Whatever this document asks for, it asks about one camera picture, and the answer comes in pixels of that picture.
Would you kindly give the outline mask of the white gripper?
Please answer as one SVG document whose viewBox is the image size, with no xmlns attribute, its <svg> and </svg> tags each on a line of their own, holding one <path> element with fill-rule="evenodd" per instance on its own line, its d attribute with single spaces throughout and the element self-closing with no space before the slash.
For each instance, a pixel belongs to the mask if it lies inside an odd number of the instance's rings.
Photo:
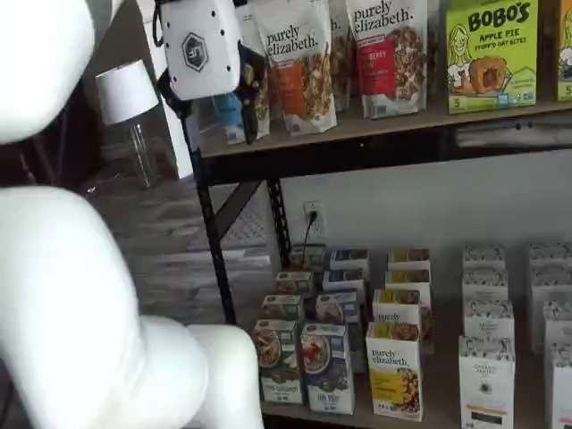
<svg viewBox="0 0 572 429">
<path fill-rule="evenodd" d="M 253 107 L 266 92 L 265 57 L 243 45 L 235 5 L 229 0 L 165 1 L 159 6 L 167 69 L 157 80 L 180 120 L 191 100 L 231 93 Z"/>
</svg>

